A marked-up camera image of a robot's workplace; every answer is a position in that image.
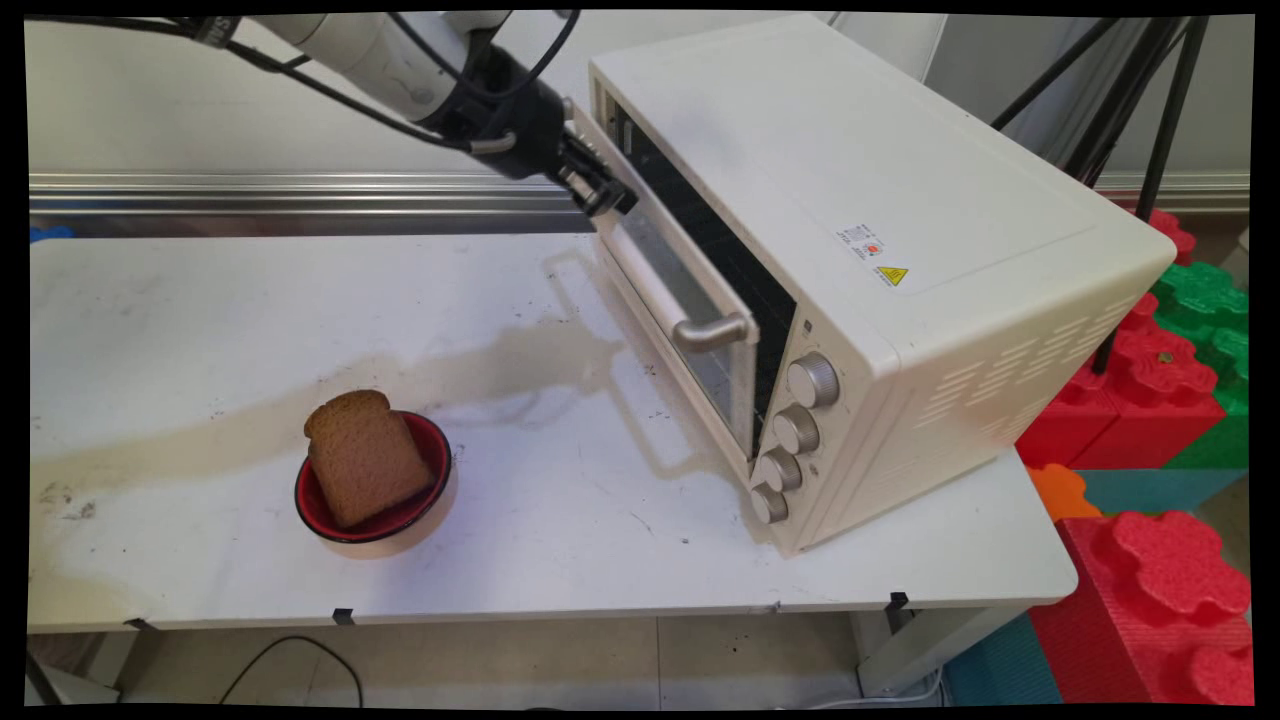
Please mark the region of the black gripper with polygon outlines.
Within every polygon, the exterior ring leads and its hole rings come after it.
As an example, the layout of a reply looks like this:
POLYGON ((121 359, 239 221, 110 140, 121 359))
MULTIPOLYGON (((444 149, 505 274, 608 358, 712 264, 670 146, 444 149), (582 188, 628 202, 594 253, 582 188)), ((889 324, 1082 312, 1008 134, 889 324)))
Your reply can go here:
POLYGON ((563 99, 536 79, 515 96, 477 99, 457 87, 419 127, 449 141, 499 140, 515 135, 515 145, 502 152, 472 159, 513 181, 543 176, 563 184, 577 209, 596 218, 609 211, 626 215, 639 201, 637 192, 611 168, 595 146, 577 129, 564 132, 563 99), (566 137, 566 167, 562 143, 566 137))

